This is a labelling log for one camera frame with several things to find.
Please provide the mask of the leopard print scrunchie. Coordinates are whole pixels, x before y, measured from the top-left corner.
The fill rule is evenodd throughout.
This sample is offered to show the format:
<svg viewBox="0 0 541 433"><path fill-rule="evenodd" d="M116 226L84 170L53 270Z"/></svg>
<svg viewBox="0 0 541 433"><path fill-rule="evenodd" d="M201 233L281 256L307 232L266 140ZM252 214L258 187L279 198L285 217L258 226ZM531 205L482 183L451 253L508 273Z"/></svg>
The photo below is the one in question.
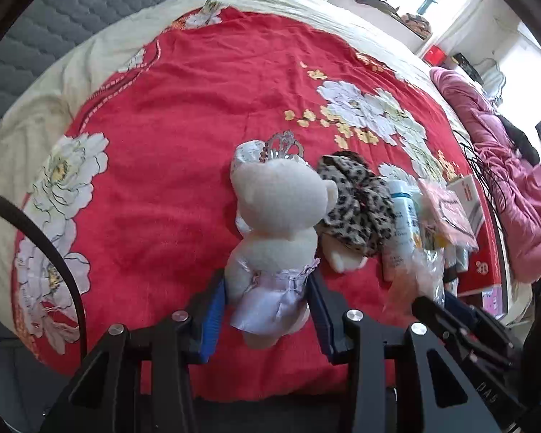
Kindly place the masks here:
<svg viewBox="0 0 541 433"><path fill-rule="evenodd" d="M349 150L321 157L316 172L338 189L334 208L318 224L320 233L364 257L375 255L396 231L397 215L386 181Z"/></svg>

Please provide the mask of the white floral scrunchie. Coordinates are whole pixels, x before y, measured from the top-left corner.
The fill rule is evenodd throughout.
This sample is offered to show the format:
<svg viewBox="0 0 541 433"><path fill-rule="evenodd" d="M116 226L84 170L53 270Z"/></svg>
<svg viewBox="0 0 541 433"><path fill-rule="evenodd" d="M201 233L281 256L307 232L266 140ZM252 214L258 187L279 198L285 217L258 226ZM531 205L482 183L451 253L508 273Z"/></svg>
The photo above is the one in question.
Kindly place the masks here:
<svg viewBox="0 0 541 433"><path fill-rule="evenodd" d="M251 140L238 145L230 163L229 176L245 163L264 163L264 151L267 144L262 140Z"/></svg>

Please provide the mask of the clothes on window sill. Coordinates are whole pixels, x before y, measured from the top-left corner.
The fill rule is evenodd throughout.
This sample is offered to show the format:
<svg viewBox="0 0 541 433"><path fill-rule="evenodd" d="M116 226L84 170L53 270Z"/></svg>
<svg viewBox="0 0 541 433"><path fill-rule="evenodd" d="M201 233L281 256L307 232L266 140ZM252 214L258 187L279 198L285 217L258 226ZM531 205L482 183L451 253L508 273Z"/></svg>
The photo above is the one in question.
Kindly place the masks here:
<svg viewBox="0 0 541 433"><path fill-rule="evenodd" d="M329 0L333 5L347 9L357 16L374 22L380 13L390 17L400 25L406 27L423 40L432 35L431 23L419 14L399 14L399 7L393 7L388 0Z"/></svg>

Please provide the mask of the black garment on quilt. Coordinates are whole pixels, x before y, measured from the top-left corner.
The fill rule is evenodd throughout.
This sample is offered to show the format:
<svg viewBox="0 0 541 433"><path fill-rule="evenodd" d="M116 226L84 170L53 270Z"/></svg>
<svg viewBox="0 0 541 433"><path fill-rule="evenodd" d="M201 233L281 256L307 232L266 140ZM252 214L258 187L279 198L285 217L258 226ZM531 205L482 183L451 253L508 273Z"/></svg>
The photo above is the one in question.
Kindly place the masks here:
<svg viewBox="0 0 541 433"><path fill-rule="evenodd" d="M531 166L535 166L540 163L540 156L538 155L537 150L533 147L529 141L527 135L512 124L506 117L502 114L498 115L507 136L515 146L515 149L521 153L521 156L524 160L527 160Z"/></svg>

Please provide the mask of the white orange vitamin bottle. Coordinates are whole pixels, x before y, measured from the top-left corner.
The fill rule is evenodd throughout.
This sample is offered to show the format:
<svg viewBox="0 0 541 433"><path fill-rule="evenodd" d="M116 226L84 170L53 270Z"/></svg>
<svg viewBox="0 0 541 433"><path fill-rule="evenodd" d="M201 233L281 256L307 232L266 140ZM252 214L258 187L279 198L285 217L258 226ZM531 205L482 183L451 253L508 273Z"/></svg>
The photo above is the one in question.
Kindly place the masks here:
<svg viewBox="0 0 541 433"><path fill-rule="evenodd" d="M382 262L384 280L393 281L398 274L409 269L415 250L421 247L421 237L415 202L408 183L390 180L387 185L395 214L395 230L383 245Z"/></svg>

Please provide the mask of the white teddy bear satin dress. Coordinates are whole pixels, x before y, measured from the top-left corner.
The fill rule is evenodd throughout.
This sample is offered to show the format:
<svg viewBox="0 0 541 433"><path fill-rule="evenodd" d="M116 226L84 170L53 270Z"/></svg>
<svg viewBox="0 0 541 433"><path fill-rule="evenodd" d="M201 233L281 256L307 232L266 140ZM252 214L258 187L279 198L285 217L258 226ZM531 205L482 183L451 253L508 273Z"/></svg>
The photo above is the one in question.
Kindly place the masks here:
<svg viewBox="0 0 541 433"><path fill-rule="evenodd" d="M338 189L303 161L245 163L232 176L237 212L250 228L225 265L230 325L252 349L268 349L308 321L306 286L320 261L316 225Z"/></svg>

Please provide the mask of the red floral blanket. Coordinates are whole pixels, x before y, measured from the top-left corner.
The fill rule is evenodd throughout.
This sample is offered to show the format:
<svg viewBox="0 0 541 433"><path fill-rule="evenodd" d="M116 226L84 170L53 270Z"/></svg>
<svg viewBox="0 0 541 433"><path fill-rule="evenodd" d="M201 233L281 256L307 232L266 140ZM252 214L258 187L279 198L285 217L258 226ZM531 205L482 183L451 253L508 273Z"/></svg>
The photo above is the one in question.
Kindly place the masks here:
<svg viewBox="0 0 541 433"><path fill-rule="evenodd" d="M157 324L221 271L228 305L196 396L259 401L341 391L320 352L309 275L384 324L412 314L388 280L388 183L469 175L449 115L374 52L306 22L194 10L136 45L52 143L24 213L76 284L14 240L15 333L71 375L111 324Z"/></svg>

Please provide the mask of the red box on sill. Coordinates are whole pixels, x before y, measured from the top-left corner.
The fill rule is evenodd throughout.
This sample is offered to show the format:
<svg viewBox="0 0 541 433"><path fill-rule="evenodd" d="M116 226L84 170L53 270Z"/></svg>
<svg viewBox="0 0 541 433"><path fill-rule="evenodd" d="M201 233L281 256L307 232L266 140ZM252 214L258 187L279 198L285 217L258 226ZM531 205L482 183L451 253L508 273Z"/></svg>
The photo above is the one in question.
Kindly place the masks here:
<svg viewBox="0 0 541 433"><path fill-rule="evenodd" d="M429 66L442 66L446 58L447 54L440 47L431 45L422 60Z"/></svg>

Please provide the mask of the pink face mask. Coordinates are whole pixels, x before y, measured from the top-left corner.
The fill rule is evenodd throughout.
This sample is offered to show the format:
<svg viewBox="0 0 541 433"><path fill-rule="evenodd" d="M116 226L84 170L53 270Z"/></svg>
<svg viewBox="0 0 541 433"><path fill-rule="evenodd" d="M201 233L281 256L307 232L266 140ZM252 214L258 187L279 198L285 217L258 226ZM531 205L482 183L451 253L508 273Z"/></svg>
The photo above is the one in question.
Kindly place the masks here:
<svg viewBox="0 0 541 433"><path fill-rule="evenodd" d="M439 183L418 179L417 185L422 193L423 203L431 212L431 224L436 234L453 246L469 252L479 249L475 232L467 214L455 192L443 188Z"/></svg>

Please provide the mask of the pink quilt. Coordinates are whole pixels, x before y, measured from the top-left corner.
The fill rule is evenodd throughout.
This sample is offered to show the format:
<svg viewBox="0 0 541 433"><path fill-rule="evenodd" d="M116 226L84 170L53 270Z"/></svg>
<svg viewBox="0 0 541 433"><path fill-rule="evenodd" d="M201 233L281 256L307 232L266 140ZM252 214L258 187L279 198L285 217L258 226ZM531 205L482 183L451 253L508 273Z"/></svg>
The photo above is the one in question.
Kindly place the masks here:
<svg viewBox="0 0 541 433"><path fill-rule="evenodd" d="M430 77L486 168L515 279L534 283L541 277L541 163L518 156L496 111L459 73L436 66Z"/></svg>

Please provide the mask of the silver tiara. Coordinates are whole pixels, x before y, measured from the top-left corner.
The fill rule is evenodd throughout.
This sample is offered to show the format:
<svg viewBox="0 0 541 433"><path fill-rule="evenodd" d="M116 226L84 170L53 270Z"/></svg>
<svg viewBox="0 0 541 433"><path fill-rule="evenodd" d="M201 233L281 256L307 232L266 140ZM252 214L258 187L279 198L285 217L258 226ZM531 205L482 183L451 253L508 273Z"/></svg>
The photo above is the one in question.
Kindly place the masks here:
<svg viewBox="0 0 541 433"><path fill-rule="evenodd" d="M305 149L295 138L291 130L272 135L265 143L260 154L260 161L266 163L274 159L303 158Z"/></svg>

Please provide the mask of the red tissue box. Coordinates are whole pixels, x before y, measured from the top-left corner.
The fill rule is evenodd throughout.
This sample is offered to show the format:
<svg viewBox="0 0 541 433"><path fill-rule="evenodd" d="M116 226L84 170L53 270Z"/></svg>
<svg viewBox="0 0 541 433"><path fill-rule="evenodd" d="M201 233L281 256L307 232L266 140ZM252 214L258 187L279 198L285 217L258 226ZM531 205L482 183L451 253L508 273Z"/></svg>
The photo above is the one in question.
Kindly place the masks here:
<svg viewBox="0 0 541 433"><path fill-rule="evenodd" d="M469 253L467 271L458 274L457 292L466 296L502 284L500 241L481 185L473 175L466 175L449 183L448 189L459 198L478 244L478 249Z"/></svg>

